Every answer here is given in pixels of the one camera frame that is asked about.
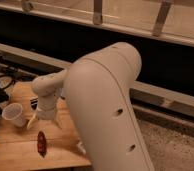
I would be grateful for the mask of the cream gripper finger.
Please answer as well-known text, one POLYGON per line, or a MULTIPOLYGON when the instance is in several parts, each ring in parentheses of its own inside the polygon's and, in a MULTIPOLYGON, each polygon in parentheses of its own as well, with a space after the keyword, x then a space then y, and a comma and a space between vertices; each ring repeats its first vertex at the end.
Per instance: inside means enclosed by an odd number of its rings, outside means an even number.
POLYGON ((62 122, 60 120, 60 117, 58 115, 55 116, 54 118, 54 123, 60 128, 62 129, 62 122))
POLYGON ((31 129, 38 122, 38 120, 38 117, 36 114, 34 114, 27 124, 27 130, 31 129))

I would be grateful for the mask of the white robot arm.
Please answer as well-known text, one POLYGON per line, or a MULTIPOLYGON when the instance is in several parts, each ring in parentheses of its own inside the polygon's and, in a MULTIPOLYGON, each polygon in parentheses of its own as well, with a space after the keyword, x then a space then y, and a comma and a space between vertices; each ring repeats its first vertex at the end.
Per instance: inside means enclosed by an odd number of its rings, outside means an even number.
POLYGON ((118 42, 39 76, 31 84, 38 104, 30 122, 54 119, 64 97, 94 171, 155 171, 130 101, 140 70, 136 48, 118 42))

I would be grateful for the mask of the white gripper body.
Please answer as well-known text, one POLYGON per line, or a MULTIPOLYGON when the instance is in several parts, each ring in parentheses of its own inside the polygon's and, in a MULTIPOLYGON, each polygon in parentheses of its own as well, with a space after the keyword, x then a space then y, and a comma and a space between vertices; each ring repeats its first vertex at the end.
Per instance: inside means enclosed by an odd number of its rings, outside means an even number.
POLYGON ((38 103, 36 108, 36 116, 41 120, 53 120, 57 114, 57 106, 55 104, 38 103))

